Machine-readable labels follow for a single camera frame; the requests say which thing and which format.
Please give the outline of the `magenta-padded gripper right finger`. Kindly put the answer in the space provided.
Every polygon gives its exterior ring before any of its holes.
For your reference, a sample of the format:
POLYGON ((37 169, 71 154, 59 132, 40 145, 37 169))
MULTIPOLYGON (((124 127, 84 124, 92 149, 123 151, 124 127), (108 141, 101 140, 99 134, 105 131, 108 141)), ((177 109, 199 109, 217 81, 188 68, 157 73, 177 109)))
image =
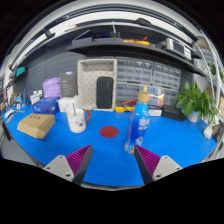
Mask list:
POLYGON ((182 167, 169 156, 158 156, 150 150, 138 145, 134 146, 134 156, 145 185, 182 169, 182 167))

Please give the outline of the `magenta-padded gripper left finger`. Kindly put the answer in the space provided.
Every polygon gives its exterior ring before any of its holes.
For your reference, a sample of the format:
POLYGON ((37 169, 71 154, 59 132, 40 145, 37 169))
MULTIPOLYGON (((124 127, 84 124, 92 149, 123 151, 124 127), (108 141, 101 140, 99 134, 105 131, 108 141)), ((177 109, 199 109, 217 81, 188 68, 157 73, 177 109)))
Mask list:
POLYGON ((44 167, 44 170, 76 185, 81 185, 92 155, 92 146, 88 145, 68 156, 58 155, 44 167))

